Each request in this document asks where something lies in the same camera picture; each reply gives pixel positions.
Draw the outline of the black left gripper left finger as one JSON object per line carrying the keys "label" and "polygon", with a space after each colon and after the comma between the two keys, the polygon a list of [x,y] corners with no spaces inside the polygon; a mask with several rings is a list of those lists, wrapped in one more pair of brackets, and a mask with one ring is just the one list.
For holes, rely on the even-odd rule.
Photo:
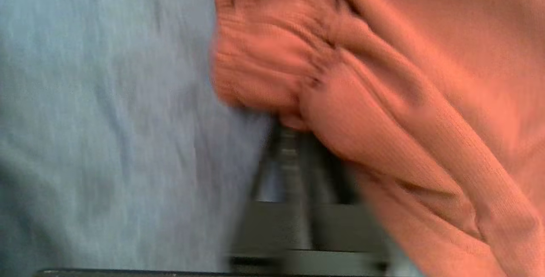
{"label": "black left gripper left finger", "polygon": [[229,250],[231,271],[282,272],[290,251],[311,248],[299,141],[294,130],[271,130]]}

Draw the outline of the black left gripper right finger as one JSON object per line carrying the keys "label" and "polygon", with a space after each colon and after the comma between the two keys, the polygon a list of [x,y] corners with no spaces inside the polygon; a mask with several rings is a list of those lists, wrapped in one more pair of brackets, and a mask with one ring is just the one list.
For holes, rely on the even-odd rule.
{"label": "black left gripper right finger", "polygon": [[387,252],[383,231],[344,162],[314,135],[302,135],[300,151],[313,246],[323,251]]}

